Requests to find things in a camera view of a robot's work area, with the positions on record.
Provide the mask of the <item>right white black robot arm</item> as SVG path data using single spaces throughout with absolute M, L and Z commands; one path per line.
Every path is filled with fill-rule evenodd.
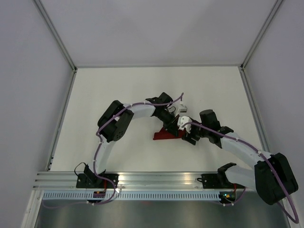
M 219 186 L 227 188 L 236 184 L 252 189 L 268 205 L 298 191 L 298 183 L 283 154 L 272 154 L 251 145 L 231 128 L 222 126 L 211 109 L 199 115 L 200 122 L 188 116 L 179 117 L 178 127 L 185 131 L 183 140 L 195 144 L 199 139 L 207 138 L 210 143 L 232 153 L 249 166 L 245 169 L 233 162 L 221 166 L 217 170 Z

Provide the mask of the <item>right robot arm base mount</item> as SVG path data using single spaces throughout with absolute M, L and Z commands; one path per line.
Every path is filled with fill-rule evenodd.
M 223 190 L 223 189 L 243 189 L 244 186 L 239 184 L 233 184 L 230 182 L 221 182 L 218 178 L 218 175 L 215 173 L 204 173 L 201 174 L 200 177 L 197 178 L 197 181 L 202 184 L 203 189 L 216 189 L 216 190 Z

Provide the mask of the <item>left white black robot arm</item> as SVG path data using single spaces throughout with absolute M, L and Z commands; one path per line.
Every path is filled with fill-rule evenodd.
M 105 177 L 97 170 L 101 168 L 105 171 L 105 165 L 114 144 L 125 135 L 132 120 L 156 117 L 163 123 L 162 129 L 165 132 L 174 138 L 178 137 L 178 116 L 171 113 L 169 107 L 177 101 L 182 101 L 182 98 L 183 94 L 173 100 L 163 92 L 159 97 L 147 98 L 142 102 L 132 104 L 113 101 L 97 122 L 96 136 L 99 138 L 99 144 L 92 162 L 84 169 L 87 183 L 93 188 L 102 186 Z

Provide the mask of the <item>red cloth napkin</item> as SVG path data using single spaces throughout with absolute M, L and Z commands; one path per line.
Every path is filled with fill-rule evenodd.
M 174 136 L 173 134 L 166 131 L 164 128 L 161 128 L 159 132 L 155 132 L 153 136 L 153 140 L 169 140 L 169 139 L 179 139 L 185 134 L 184 131 L 178 130 L 178 136 Z

